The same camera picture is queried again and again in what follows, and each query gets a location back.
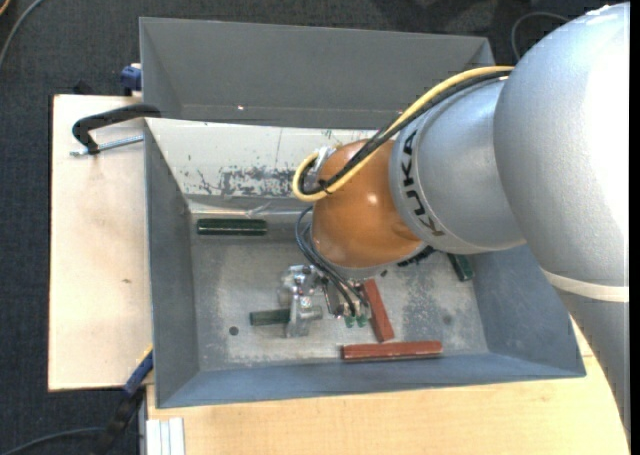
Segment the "wooden board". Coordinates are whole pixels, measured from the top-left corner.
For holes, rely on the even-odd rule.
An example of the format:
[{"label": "wooden board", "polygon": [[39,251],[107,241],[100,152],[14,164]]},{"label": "wooden board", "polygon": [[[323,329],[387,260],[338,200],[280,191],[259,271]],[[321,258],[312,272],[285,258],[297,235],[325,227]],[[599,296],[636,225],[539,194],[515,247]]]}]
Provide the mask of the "wooden board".
[{"label": "wooden board", "polygon": [[184,418],[188,455],[303,453],[621,455],[622,424],[602,370],[585,378],[211,407]]},{"label": "wooden board", "polygon": [[[122,385],[151,342],[142,144],[73,157],[76,120],[137,98],[53,101],[49,389]],[[137,135],[142,121],[97,130]]]}]

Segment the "small metal part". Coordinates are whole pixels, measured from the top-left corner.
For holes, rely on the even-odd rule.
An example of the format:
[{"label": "small metal part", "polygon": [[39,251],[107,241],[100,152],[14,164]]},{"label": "small metal part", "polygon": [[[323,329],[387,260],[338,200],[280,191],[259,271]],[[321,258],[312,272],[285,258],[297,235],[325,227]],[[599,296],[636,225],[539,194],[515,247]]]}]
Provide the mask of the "small metal part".
[{"label": "small metal part", "polygon": [[307,336],[310,322],[321,320],[320,306],[314,306],[312,297],[315,289],[321,286],[320,276],[313,265],[295,265],[287,269],[282,276],[282,286],[278,288],[280,305],[289,306],[287,311],[287,338]]},{"label": "small metal part", "polygon": [[196,222],[199,235],[264,236],[267,222],[262,219],[199,219]]},{"label": "small metal part", "polygon": [[125,139],[114,140],[113,142],[104,142],[103,144],[98,144],[96,146],[97,151],[90,153],[88,148],[82,148],[77,151],[70,151],[69,154],[71,156],[86,156],[89,154],[96,154],[102,151],[106,151],[107,149],[115,149],[116,147],[128,146],[130,144],[135,144],[136,142],[142,142],[144,140],[144,135],[135,135],[133,137],[127,137]]},{"label": "small metal part", "polygon": [[364,291],[364,296],[369,302],[369,308],[371,309],[371,326],[373,327],[376,339],[380,343],[393,339],[395,337],[395,333],[393,332],[393,327],[389,321],[387,310],[382,302],[378,285],[373,279],[368,279],[362,285],[362,290]]},{"label": "small metal part", "polygon": [[309,171],[306,173],[304,177],[303,185],[305,190],[310,190],[316,186],[318,182],[318,174],[320,172],[320,169],[322,168],[324,163],[327,161],[327,159],[333,153],[335,153],[335,151],[336,149],[334,147],[329,147],[329,146],[321,147],[318,150],[318,156],[314,160],[313,166],[311,167],[311,169],[309,169]]},{"label": "small metal part", "polygon": [[309,324],[314,320],[322,320],[322,308],[320,306],[305,307],[300,298],[291,303],[289,323],[285,329],[287,338],[297,338],[309,335]]},{"label": "small metal part", "polygon": [[469,258],[462,254],[447,254],[460,281],[473,279],[474,273]]},{"label": "small metal part", "polygon": [[423,359],[441,354],[442,343],[437,340],[364,343],[342,347],[342,359],[347,362]]}]

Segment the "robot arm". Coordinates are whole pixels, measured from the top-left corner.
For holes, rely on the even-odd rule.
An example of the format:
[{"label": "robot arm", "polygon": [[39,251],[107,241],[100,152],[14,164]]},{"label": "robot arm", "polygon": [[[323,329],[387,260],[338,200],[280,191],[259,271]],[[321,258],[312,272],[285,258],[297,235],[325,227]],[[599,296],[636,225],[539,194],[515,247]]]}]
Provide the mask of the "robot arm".
[{"label": "robot arm", "polygon": [[[508,79],[429,108],[381,145],[369,172],[327,190],[312,228],[318,251],[347,272],[426,246],[473,254],[528,243],[598,355],[628,432],[629,31],[628,3],[590,12]],[[321,179],[356,153],[338,149]]]}]

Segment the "blue object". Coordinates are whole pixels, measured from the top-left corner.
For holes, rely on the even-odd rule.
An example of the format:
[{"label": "blue object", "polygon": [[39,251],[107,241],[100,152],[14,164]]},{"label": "blue object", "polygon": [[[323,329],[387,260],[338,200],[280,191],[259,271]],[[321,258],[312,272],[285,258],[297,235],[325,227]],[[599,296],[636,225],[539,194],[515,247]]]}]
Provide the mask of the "blue object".
[{"label": "blue object", "polygon": [[136,391],[142,385],[142,381],[153,368],[153,350],[149,350],[147,355],[142,359],[138,367],[134,370],[124,385],[123,391],[128,397],[136,394]]},{"label": "blue object", "polygon": [[142,70],[127,66],[120,72],[120,83],[132,91],[142,90]]}]

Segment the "black clamp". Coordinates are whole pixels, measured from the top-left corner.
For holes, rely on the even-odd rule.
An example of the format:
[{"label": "black clamp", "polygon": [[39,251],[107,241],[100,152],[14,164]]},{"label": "black clamp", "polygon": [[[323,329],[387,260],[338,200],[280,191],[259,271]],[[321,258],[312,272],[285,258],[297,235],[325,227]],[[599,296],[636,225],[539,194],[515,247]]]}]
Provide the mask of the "black clamp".
[{"label": "black clamp", "polygon": [[96,130],[105,126],[111,126],[112,124],[130,121],[138,117],[161,117],[161,115],[160,110],[156,107],[138,103],[136,105],[116,108],[115,110],[109,110],[108,112],[79,119],[73,125],[71,132],[73,136],[78,139],[78,142],[87,148],[90,155],[97,155],[100,152],[100,147],[89,134],[89,130]]}]

